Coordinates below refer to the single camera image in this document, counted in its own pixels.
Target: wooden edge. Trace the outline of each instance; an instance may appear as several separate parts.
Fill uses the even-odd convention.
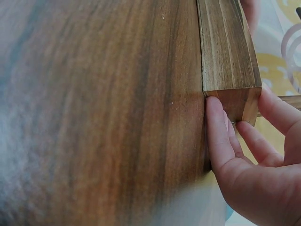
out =
[[[289,105],[301,111],[301,95],[296,96],[280,96],[281,100],[287,102]],[[258,112],[257,117],[261,117],[262,114]]]
[[[255,125],[261,87],[212,90],[205,91],[204,94],[206,97],[214,96],[220,100],[231,122],[247,121]]]

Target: wooden surface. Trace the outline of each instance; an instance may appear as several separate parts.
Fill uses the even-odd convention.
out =
[[[223,225],[194,0],[0,10],[0,225]]]
[[[255,124],[261,79],[238,0],[198,0],[203,91],[218,97],[233,122]]]
[[[296,96],[280,96],[280,99],[287,102],[289,105],[301,111],[301,95]]]

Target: wooden panel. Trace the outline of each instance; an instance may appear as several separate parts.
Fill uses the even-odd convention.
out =
[[[203,91],[218,97],[231,121],[255,124],[261,79],[238,0],[198,0]]]
[[[220,196],[199,184],[208,161],[194,0],[0,9],[0,225],[224,221]],[[202,194],[193,206],[190,191]]]

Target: hand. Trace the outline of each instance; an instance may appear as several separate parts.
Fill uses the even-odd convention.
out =
[[[259,20],[260,0],[240,0],[240,3],[248,21],[250,33],[253,35]]]
[[[301,226],[301,112],[262,89],[261,114],[285,135],[285,156],[246,122],[237,123],[258,165],[242,152],[220,101],[206,100],[211,164],[226,202],[261,226]]]

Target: fingernail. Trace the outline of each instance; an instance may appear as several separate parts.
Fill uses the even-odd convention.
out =
[[[265,82],[262,83],[262,88],[265,89],[266,91],[268,91],[269,93],[272,92],[271,89],[269,88],[269,86]]]

